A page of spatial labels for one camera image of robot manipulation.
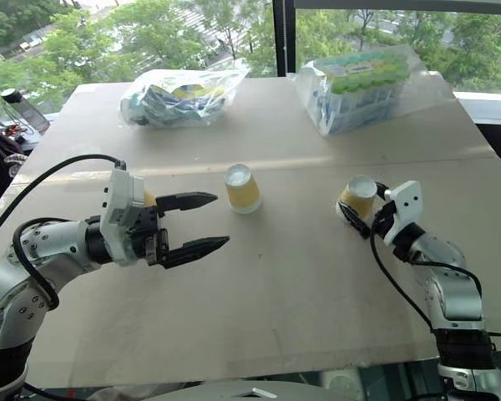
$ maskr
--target glass window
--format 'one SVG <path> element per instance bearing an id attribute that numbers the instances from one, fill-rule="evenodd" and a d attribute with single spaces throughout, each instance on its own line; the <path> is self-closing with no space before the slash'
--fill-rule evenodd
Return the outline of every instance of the glass window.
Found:
<path id="1" fill-rule="evenodd" d="M 20 89 L 48 114 L 80 84 L 150 69 L 271 76 L 274 44 L 271 0 L 0 0 L 0 93 Z"/>
<path id="2" fill-rule="evenodd" d="M 455 91 L 501 94 L 501 15 L 296 10 L 299 68 L 314 58 L 409 43 Z"/>

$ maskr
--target plastic bag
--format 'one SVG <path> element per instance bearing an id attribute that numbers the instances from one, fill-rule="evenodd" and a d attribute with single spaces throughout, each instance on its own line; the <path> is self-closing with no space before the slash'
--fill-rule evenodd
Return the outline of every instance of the plastic bag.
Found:
<path id="1" fill-rule="evenodd" d="M 323 136 L 454 99 L 406 44 L 319 58 L 291 78 Z"/>
<path id="2" fill-rule="evenodd" d="M 153 69 L 124 93 L 119 111 L 127 124 L 176 128 L 208 125 L 232 103 L 248 69 Z"/>

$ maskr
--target wire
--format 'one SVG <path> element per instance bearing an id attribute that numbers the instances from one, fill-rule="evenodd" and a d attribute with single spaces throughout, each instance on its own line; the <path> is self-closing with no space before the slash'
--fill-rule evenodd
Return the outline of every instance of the wire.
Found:
<path id="1" fill-rule="evenodd" d="M 408 296 L 408 294 L 405 293 L 405 291 L 397 284 L 397 282 L 393 279 L 392 275 L 390 272 L 387 270 L 387 268 L 384 266 L 384 263 L 382 263 L 380 256 L 378 255 L 377 252 L 377 247 L 375 246 L 375 230 L 377 223 L 380 218 L 380 213 L 377 213 L 375 216 L 375 219 L 373 220 L 373 223 L 371 224 L 371 230 L 369 233 L 369 243 L 371 244 L 371 251 L 373 253 L 373 257 L 375 258 L 375 261 L 377 262 L 378 266 L 380 267 L 382 273 L 384 273 L 384 276 L 388 279 L 388 281 L 393 285 L 393 287 L 401 294 L 401 296 L 404 298 L 406 302 L 410 304 L 411 307 L 414 308 L 414 310 L 417 312 L 419 317 L 425 321 L 425 323 L 428 325 L 428 328 L 430 330 L 433 330 L 433 325 L 431 324 L 430 319 L 427 317 L 427 315 L 421 310 L 421 308 Z"/>
<path id="2" fill-rule="evenodd" d="M 456 267 L 453 265 L 449 265 L 447 263 L 442 263 L 440 261 L 408 261 L 411 265 L 415 266 L 435 266 L 435 267 L 445 267 L 449 270 L 453 270 L 455 272 L 459 272 L 465 274 L 469 278 L 471 278 L 475 282 L 475 287 L 477 288 L 478 294 L 483 296 L 483 288 L 481 287 L 481 281 L 475 276 L 472 272 L 466 269 L 462 269 L 462 267 Z"/>
<path id="3" fill-rule="evenodd" d="M 85 401 L 82 398 L 73 398 L 73 397 L 61 397 L 60 395 L 55 395 L 51 393 L 47 393 L 37 387 L 32 386 L 31 384 L 25 383 L 24 388 L 27 391 L 31 391 L 34 394 L 40 395 L 41 397 L 45 397 L 48 399 L 53 399 L 54 401 Z"/>
<path id="4" fill-rule="evenodd" d="M 93 154 L 93 155 L 80 155 L 80 156 L 74 156 L 71 157 L 70 159 L 66 159 L 65 161 L 62 161 L 61 163 L 56 164 L 54 167 L 51 169 L 45 171 L 42 173 L 39 177 L 37 177 L 35 180 L 33 180 L 26 188 L 24 188 L 20 194 L 17 195 L 15 199 L 11 202 L 11 204 L 6 208 L 6 210 L 0 215 L 0 227 L 4 223 L 4 221 L 11 215 L 13 212 L 13 209 L 17 207 L 17 205 L 21 202 L 22 199 L 26 197 L 30 191 L 35 188 L 37 185 L 39 185 L 42 181 L 46 180 L 50 175 L 55 173 L 58 170 L 61 170 L 63 167 L 67 165 L 71 165 L 72 163 L 75 163 L 80 160 L 91 160 L 91 159 L 100 159 L 100 160 L 109 160 L 113 161 L 116 165 L 121 163 L 119 159 L 116 159 L 112 156 L 107 156 L 107 155 L 98 155 L 98 154 Z"/>
<path id="5" fill-rule="evenodd" d="M 407 401 L 417 401 L 418 399 L 426 399 L 426 398 L 441 398 L 444 397 L 445 393 L 427 393 L 427 394 L 419 394 L 414 395 L 407 399 Z"/>
<path id="6" fill-rule="evenodd" d="M 21 224 L 17 230 L 13 233 L 13 250 L 17 255 L 18 261 L 23 265 L 24 269 L 28 274 L 35 280 L 35 282 L 41 286 L 41 288 L 47 293 L 49 298 L 48 310 L 53 311 L 56 307 L 59 306 L 59 296 L 56 290 L 52 288 L 50 283 L 46 278 L 43 277 L 41 273 L 35 268 L 35 266 L 29 261 L 26 253 L 24 253 L 23 244 L 21 242 L 21 236 L 23 232 L 30 226 L 36 224 L 42 224 L 49 221 L 61 221 L 65 222 L 68 220 L 58 219 L 55 217 L 39 217 L 38 219 L 32 219 L 30 221 L 26 221 Z"/>

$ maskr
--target white table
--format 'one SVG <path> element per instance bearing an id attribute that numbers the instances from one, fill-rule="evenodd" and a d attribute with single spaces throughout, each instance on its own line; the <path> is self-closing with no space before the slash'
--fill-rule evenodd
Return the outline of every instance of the white table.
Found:
<path id="1" fill-rule="evenodd" d="M 51 165 L 102 152 L 126 160 L 157 195 L 220 197 L 168 214 L 171 246 L 202 236 L 231 240 L 174 270 L 108 265 L 67 285 L 36 337 L 30 383 L 190 381 L 435 356 L 433 338 L 386 282 L 369 244 L 332 211 L 356 174 L 389 185 L 421 181 L 423 227 L 465 252 L 483 283 L 489 329 L 501 332 L 501 161 L 456 100 L 325 140 L 285 79 L 245 80 L 226 116 L 205 129 L 124 126 L 117 103 L 126 88 L 80 86 L 0 210 Z M 252 215 L 228 206 L 223 172 L 235 162 L 254 169 L 264 196 Z M 84 162 L 37 188 L 0 231 L 0 253 L 29 218 L 99 213 L 110 168 Z M 379 249 L 423 304 L 412 268 Z"/>

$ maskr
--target robotic arm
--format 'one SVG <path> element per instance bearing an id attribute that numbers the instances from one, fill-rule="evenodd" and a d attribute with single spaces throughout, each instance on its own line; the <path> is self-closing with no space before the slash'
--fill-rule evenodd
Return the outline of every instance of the robotic arm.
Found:
<path id="1" fill-rule="evenodd" d="M 128 266 L 145 259 L 149 265 L 179 266 L 208 255 L 230 239 L 203 238 L 170 250 L 167 230 L 161 227 L 165 212 L 203 206 L 215 201 L 214 195 L 161 196 L 155 206 L 145 206 L 143 180 L 119 168 L 104 192 L 99 216 L 85 221 L 28 221 L 0 258 L 0 400 L 18 398 L 33 339 L 68 282 L 112 261 Z"/>
<path id="2" fill-rule="evenodd" d="M 377 188 L 387 203 L 375 216 L 371 230 L 352 211 L 342 209 L 362 236 L 371 232 L 374 241 L 379 235 L 422 278 L 429 325 L 440 354 L 438 374 L 447 399 L 501 400 L 501 371 L 493 361 L 480 283 L 466 270 L 463 253 L 418 225 L 423 211 L 418 182 L 408 181 L 391 190 L 382 184 Z"/>

